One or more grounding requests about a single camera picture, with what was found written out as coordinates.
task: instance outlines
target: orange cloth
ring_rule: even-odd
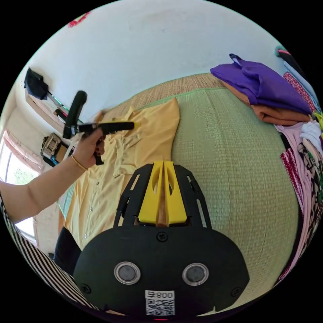
[[[176,98],[143,110],[130,108],[122,119],[138,122],[140,126],[107,136],[104,165],[93,166],[75,184],[65,227],[81,250],[95,236],[113,227],[120,195],[134,171],[156,160],[171,160],[179,123]]]
[[[256,116],[264,122],[272,123],[276,125],[295,125],[298,122],[309,122],[310,116],[302,114],[296,111],[280,109],[280,108],[271,108],[265,105],[250,105],[248,97],[239,92],[236,88],[229,85],[226,82],[223,82],[224,86],[230,90],[238,99],[245,103],[248,107],[251,107],[255,112]]]

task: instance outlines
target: window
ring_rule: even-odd
[[[0,180],[9,184],[24,185],[39,174],[23,164],[4,144],[0,144]],[[35,239],[33,218],[17,223],[16,226],[26,238]]]

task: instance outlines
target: bracelet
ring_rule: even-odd
[[[84,167],[83,165],[81,165],[73,155],[71,155],[72,159],[75,161],[75,163],[80,167],[82,168],[85,172],[88,170],[88,168]]]

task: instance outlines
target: hand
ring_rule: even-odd
[[[91,168],[95,165],[94,152],[98,156],[104,154],[104,140],[101,129],[95,130],[91,135],[84,134],[78,143],[73,156],[84,167]]]

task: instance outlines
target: red patterned fabric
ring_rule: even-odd
[[[85,13],[85,14],[83,14],[81,17],[74,19],[73,21],[71,21],[68,24],[68,27],[71,28],[71,27],[74,27],[74,26],[78,25],[80,22],[82,22],[87,17],[87,15],[89,13],[90,13],[90,11],[87,12],[87,13]]]
[[[280,158],[287,170],[288,176],[293,184],[295,193],[297,195],[298,203],[300,206],[300,209],[302,211],[302,216],[304,218],[304,195],[303,195],[303,189],[302,185],[300,183],[300,178],[298,176],[296,162],[295,162],[295,156],[293,153],[293,150],[291,148],[284,151]]]
[[[315,105],[314,105],[313,101],[311,100],[311,97],[306,92],[306,90],[302,87],[302,85],[299,83],[299,81],[295,77],[293,77],[293,75],[290,74],[289,72],[284,73],[283,78],[288,83],[290,83],[293,86],[293,88],[295,88],[295,90],[303,97],[303,99],[309,105],[310,109],[312,111],[315,111],[316,108],[315,108]]]

